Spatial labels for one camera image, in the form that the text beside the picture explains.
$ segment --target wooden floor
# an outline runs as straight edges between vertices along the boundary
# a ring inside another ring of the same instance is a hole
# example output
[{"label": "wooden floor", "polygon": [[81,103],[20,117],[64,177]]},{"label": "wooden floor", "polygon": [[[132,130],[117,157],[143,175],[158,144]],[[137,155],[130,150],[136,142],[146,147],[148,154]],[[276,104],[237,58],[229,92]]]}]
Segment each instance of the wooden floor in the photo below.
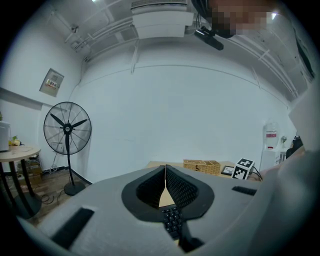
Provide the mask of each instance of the wooden floor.
[{"label": "wooden floor", "polygon": [[[34,226],[37,226],[45,217],[48,215],[51,211],[53,211],[56,207],[58,207],[58,204],[61,205],[64,202],[66,202],[71,196],[65,194],[64,192],[64,186],[70,182],[69,180],[69,171],[68,170],[59,170],[57,172],[51,173],[51,174],[45,174],[42,176],[42,182],[38,185],[33,185],[32,188],[34,192],[41,198],[42,198],[42,206],[40,211],[33,216],[32,218],[27,219],[31,224]],[[73,175],[73,180],[82,182],[87,187],[88,184],[80,180],[77,176]],[[13,197],[17,196],[17,190],[15,189],[15,186],[13,184],[12,178],[7,177],[7,183],[10,187],[10,191],[13,195]],[[21,186],[23,192],[27,192],[28,188],[27,186]],[[3,185],[1,183],[1,191],[6,196],[7,193],[5,189],[3,188]]]}]

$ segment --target keyboard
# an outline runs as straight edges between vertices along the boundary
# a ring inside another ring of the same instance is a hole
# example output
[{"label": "keyboard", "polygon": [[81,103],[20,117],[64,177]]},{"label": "keyboard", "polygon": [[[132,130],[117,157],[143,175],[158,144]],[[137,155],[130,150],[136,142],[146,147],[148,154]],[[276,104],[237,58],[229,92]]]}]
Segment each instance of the keyboard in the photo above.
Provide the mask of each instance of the keyboard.
[{"label": "keyboard", "polygon": [[181,234],[182,214],[175,204],[159,207],[159,211],[163,213],[163,223],[166,231],[170,234],[173,240],[177,240]]}]

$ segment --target ceiling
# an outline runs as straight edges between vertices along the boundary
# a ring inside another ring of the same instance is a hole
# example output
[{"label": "ceiling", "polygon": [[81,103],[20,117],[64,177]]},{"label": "ceiling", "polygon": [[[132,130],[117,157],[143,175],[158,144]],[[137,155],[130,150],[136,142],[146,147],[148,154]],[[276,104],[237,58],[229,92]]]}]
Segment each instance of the ceiling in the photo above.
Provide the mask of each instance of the ceiling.
[{"label": "ceiling", "polygon": [[[61,33],[66,44],[89,60],[138,38],[133,25],[132,1],[51,0],[42,14]],[[190,0],[187,11],[196,12]],[[186,27],[185,33],[192,34],[195,28],[194,22]],[[299,55],[293,27],[284,17],[277,15],[265,29],[236,35],[230,40],[265,63],[294,98],[308,88],[306,77],[310,74],[306,74]]]}]

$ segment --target air conditioner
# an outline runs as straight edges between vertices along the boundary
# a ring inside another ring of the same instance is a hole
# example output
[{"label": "air conditioner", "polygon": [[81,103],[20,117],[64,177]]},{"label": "air conditioner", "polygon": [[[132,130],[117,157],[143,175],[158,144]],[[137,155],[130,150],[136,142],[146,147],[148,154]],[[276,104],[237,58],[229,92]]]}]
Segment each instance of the air conditioner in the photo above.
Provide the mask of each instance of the air conditioner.
[{"label": "air conditioner", "polygon": [[132,2],[133,25],[140,39],[179,37],[193,24],[187,0],[137,0]]}]

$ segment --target wicker basket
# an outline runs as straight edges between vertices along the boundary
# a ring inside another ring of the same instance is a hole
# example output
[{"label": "wicker basket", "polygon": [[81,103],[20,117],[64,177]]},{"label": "wicker basket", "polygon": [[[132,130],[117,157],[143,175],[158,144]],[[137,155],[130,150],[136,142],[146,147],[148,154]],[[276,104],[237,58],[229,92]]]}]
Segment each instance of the wicker basket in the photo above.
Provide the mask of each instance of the wicker basket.
[{"label": "wicker basket", "polygon": [[188,160],[185,159],[183,160],[183,167],[193,170],[193,171],[200,171],[200,167],[205,166],[206,162],[202,161],[202,160]]},{"label": "wicker basket", "polygon": [[204,174],[219,175],[220,163],[217,161],[183,160],[183,167]]},{"label": "wicker basket", "polygon": [[220,163],[217,161],[204,161],[205,165],[201,165],[199,167],[199,172],[211,175],[219,175],[220,174]]}]

